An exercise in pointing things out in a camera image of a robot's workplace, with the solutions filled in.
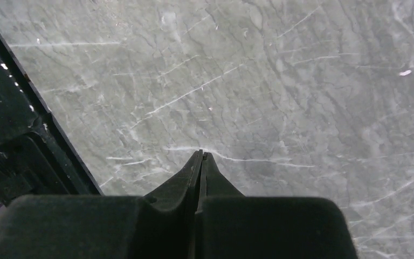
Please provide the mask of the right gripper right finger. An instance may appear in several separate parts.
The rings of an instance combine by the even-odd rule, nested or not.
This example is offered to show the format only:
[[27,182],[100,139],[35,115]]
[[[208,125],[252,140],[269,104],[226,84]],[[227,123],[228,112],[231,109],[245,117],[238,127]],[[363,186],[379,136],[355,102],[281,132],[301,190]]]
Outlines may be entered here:
[[195,258],[357,258],[340,208],[321,197],[243,195],[205,153]]

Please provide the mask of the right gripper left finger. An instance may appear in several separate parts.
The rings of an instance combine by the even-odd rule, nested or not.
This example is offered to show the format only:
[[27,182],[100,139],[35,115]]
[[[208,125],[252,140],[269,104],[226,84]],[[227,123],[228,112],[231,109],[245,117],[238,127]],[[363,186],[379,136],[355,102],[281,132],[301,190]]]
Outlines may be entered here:
[[0,216],[0,258],[193,258],[202,160],[145,196],[21,196]]

